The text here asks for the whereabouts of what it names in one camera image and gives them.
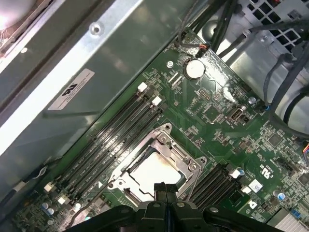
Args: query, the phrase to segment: white label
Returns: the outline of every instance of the white label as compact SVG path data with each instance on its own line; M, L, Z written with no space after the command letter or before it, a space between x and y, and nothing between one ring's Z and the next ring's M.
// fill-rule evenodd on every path
M263 187L263 185L260 182L258 182L256 179L254 179L249 184L249 187L252 189L253 192L257 193Z
M94 74L95 73L89 69L82 70L82 72L69 84L48 110L62 110Z
M254 209L254 208L256 208L257 207L257 203L256 202L253 202L253 201L249 201L249 207L251 208L251 209Z

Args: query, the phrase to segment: capacitor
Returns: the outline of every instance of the capacitor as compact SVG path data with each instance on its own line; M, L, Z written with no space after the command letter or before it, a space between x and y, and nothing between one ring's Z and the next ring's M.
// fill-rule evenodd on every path
M49 225L49 226L52 226L53 223L54 223L54 220L48 220L48 221L47 221L47 225Z
M256 98L255 97L249 97L248 103L251 104L251 105L255 104L256 103Z
M278 200L283 201L285 199L285 194L281 192L280 190L275 190L273 192L273 195L277 197Z
M51 202L50 200L47 200L47 201L45 201L45 202L43 202L43 203L41 204L41 207L42 207L43 209L48 209L48 207L51 206L51 205L52 205L52 202Z
M50 206L48 209L47 209L47 212L50 214L50 215L53 215L55 213L55 211L57 211L58 207L56 205L52 205Z

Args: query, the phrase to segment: orange wire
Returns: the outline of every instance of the orange wire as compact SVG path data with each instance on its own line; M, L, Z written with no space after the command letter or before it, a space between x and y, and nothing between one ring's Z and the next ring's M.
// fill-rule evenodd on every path
M207 46L206 46L206 45L203 45L203 44L200 44L199 48L207 49Z
M305 153L309 148L309 144L305 147L305 149L303 150L303 153Z

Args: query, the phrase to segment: cpu socket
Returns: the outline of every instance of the cpu socket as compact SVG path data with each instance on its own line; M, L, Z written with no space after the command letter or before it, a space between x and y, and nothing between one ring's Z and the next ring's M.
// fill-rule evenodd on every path
M136 206L154 200L154 184L176 184L177 197L197 181L207 159L194 159L171 136L166 123L152 130L119 164L108 189L119 189Z

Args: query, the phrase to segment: black ram slot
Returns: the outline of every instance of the black ram slot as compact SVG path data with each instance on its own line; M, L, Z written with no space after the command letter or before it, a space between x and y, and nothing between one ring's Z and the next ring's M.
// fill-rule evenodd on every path
M200 191L203 191L204 189L206 189L207 186L211 184L210 180L216 178L217 176L220 176L220 174L222 174L221 168L222 168L221 164L218 164L206 177L204 177L194 188L192 197L194 197L195 195L198 195Z
M237 188L240 183L228 175L225 166L218 164L197 184L191 199L202 211L209 205L219 204Z
M123 152L125 152L130 146L131 144L136 140L136 138L138 137L138 135L140 133L142 133L145 129L147 129L147 127L149 127L149 125L154 122L154 120L162 113L161 110L158 110L154 115L152 115L152 117L146 121L146 123L144 123L144 125L135 133L136 136L135 137L131 137L128 141L128 143L126 143L123 147L120 148L120 150L118 152L116 152L116 154L113 155L113 157L111 157L106 164L104 164L103 168L100 169L100 171L98 172L98 174L94 177L94 180L91 181L90 183L88 183L82 190L80 190L74 197L74 200L79 200L82 195L84 195L92 186L94 186L99 179L102 177L102 173L107 170L108 168L111 167L111 165L114 163L115 159L117 159Z
M81 166L77 166L68 177L66 177L66 181L63 182L62 186L67 186L69 183L72 183L74 181L74 178L76 176L79 176L84 172L85 170L88 170L88 168L91 167L92 162L96 162L95 157L100 153L102 148L106 147L108 143L132 120L134 119L135 115L139 113L139 111L143 110L147 105L144 102L140 102L135 108L131 111L130 114L128 114L123 120L120 122L117 122L117 127L113 129L112 134L107 136L102 143L97 146L97 148L91 152L91 155L89 155L82 163Z
M100 137L106 133L106 131L113 125L115 124L118 119L124 115L126 113L126 111L132 106L133 103L135 103L138 99L138 95L134 94L124 105L123 108L121 108L121 110L107 123L107 125L104 126L103 129L101 129L100 131L97 132L96 136L93 137L93 139L91 141L89 141L89 143L78 153L78 155L76 157L74 157L74 159L70 162L70 164L68 165L68 167L66 168L65 172L63 172L61 175L59 175L56 178L56 181L59 181L62 179L62 177L65 177L66 175L68 175L70 173L70 171L72 170L72 168L74 168L74 166L76 165L76 163L80 163L83 161L83 159L87 156L84 156L85 153L88 153L88 151L90 150L90 148L95 144L96 140L100 139Z
M209 196L207 196L205 199L203 199L198 204L198 209L206 208L207 206L211 204L215 204L215 202L220 202L223 199L223 196L225 196L225 193L227 191L232 191L234 189L233 183L226 181L223 185L221 185L218 189L216 189L215 192L212 192Z
M202 201L204 198L208 197L210 194L214 193L221 185L225 183L226 179L224 176L217 176L214 181L211 181L210 184L196 197L191 199L197 204Z
M93 172L95 169L97 169L97 168L101 165L101 163L103 162L103 160L104 160L108 155L110 155L110 154L112 153L112 151L113 151L116 147L118 147L118 146L123 142L123 140L124 140L127 136L129 136L130 133L132 133L132 130L133 130L136 126L139 125L138 122L140 122L140 121L143 119L143 117L146 116L146 114L147 114L147 112L148 112L149 110L150 110L150 108L144 108L144 110L139 114L139 115L140 115L139 117L134 117L134 120L132 121L131 126L126 130L126 132L125 132L123 135L121 135L121 136L117 139L118 142L113 143L112 146L109 147L108 150L106 150L105 152L103 152L103 154L100 155L100 158L98 158L98 159L93 163L94 166L93 166L93 164L91 164L91 165L89 166L89 168L86 169L86 172L83 173L82 178L80 178L76 183L74 183L74 185L70 188L69 192L72 193L75 189L77 189L77 188L79 187L80 184L83 184L84 180L87 180L87 179L91 176L92 172Z

